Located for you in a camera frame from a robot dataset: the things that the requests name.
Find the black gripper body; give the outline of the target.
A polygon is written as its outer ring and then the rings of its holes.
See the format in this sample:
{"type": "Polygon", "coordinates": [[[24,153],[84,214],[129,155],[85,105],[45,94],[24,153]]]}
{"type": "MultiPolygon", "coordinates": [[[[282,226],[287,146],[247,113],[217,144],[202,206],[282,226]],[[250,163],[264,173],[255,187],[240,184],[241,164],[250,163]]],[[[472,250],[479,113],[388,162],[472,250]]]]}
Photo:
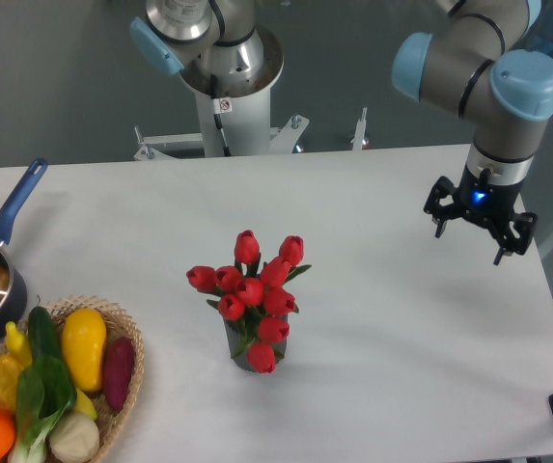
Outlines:
{"type": "Polygon", "coordinates": [[[495,234],[505,234],[519,192],[519,183],[480,183],[480,179],[465,167],[453,195],[456,218],[462,218],[495,234]]]}

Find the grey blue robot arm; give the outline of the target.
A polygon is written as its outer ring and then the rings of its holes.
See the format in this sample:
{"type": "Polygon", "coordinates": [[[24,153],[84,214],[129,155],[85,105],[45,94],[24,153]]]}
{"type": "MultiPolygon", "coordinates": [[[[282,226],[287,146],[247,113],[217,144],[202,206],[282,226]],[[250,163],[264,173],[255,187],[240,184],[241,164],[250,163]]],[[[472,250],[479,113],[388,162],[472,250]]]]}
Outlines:
{"type": "MultiPolygon", "coordinates": [[[[487,230],[500,256],[524,254],[537,217],[514,208],[553,115],[553,59],[516,43],[538,18],[538,1],[454,1],[451,29],[409,36],[392,64],[403,94],[474,124],[459,183],[442,177],[424,210],[439,232],[463,219],[487,230]]],[[[129,26],[144,58],[179,75],[194,93],[205,155],[291,152],[306,126],[270,126],[270,90],[282,48],[251,1],[150,1],[129,26]]]]}

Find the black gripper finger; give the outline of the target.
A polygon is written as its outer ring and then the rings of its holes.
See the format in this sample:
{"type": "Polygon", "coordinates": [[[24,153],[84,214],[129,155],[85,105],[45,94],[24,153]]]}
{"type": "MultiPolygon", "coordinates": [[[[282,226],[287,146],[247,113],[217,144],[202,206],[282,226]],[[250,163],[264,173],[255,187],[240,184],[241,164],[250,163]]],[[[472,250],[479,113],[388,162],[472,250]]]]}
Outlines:
{"type": "Polygon", "coordinates": [[[523,256],[534,237],[538,215],[533,212],[512,211],[492,222],[493,236],[499,249],[493,260],[499,265],[502,258],[518,254],[523,256]]]}
{"type": "Polygon", "coordinates": [[[436,238],[441,237],[449,221],[456,219],[455,192],[454,184],[444,176],[440,177],[430,189],[423,211],[431,216],[435,224],[436,238]]]}

